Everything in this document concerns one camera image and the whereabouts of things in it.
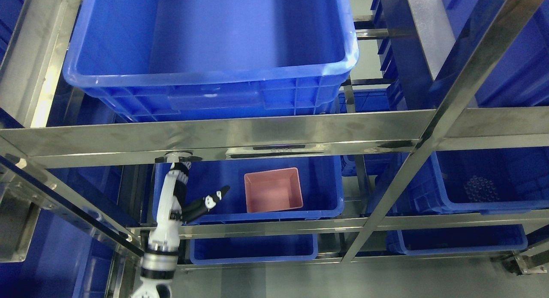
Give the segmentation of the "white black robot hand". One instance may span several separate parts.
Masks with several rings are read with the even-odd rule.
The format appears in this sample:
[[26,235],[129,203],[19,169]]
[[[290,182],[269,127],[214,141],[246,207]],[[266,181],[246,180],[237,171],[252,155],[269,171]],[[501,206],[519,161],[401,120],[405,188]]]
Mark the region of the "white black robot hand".
[[190,179],[190,162],[173,163],[163,179],[157,207],[157,227],[148,238],[148,253],[173,254],[179,245],[180,226],[208,214],[226,197],[229,185],[186,204],[187,183]]

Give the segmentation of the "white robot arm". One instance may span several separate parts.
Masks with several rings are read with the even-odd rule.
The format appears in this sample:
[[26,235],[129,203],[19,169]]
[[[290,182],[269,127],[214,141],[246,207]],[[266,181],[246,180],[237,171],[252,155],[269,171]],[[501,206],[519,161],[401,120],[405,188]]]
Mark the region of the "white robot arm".
[[131,298],[172,298],[171,284],[176,273],[178,252],[146,249],[141,259],[139,280]]

